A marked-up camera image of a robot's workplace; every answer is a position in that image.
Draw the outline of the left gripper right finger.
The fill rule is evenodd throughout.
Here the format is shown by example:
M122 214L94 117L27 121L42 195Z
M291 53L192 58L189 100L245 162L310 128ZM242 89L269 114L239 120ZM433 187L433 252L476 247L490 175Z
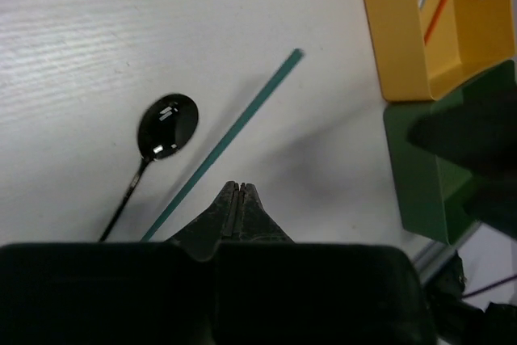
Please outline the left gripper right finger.
M242 183L232 211L232 240L293 242L263 208L254 184Z

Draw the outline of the orange chopstick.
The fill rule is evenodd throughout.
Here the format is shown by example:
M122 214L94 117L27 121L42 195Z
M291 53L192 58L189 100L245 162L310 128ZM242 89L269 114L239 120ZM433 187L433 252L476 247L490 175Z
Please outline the orange chopstick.
M429 25L423 37L424 44L427 44L429 39L431 38L447 2L448 0L439 0L438 6L436 7L434 14L432 15L431 21L429 22Z

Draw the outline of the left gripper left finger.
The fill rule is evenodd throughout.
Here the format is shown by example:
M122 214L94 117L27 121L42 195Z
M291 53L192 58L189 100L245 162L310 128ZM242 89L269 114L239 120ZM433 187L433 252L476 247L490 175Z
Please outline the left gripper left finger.
M195 260L210 259L221 240L231 239L242 207L239 184L228 181L215 200L194 220L171 237Z

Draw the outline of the teal chopstick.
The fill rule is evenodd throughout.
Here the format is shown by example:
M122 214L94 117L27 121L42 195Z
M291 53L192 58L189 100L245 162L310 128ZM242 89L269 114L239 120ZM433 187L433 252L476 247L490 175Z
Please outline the teal chopstick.
M204 174L217 161L217 159L225 152L235 137L244 129L253 116L258 112L262 105L272 95L272 93L282 84L285 78L294 70L294 68L303 59L305 53L300 48L295 48L270 77L264 87L247 105L242 114L233 122L224 136L216 143L216 145L209 152L207 157L201 162L199 167L192 173L189 179L178 190L174 197L169 201L166 207L162 210L154 223L148 228L142 236L140 242L148 242L161 226L166 222L168 217L175 211L175 209L187 197L190 191L201 180Z

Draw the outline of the black spoon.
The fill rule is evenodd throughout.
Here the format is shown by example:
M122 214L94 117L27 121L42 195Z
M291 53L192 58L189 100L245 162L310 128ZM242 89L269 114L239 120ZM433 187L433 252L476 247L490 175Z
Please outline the black spoon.
M100 242L107 240L149 164L179 152L193 137L198 123L199 109L195 101L183 94L164 95L146 109L137 129L140 165L101 234Z

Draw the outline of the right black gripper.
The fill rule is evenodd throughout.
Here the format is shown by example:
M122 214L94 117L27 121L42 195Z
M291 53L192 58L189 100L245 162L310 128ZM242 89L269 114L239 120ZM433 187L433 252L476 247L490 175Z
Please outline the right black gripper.
M417 120L412 145L469 170L481 184L462 201L464 212L516 237L516 93L502 92Z

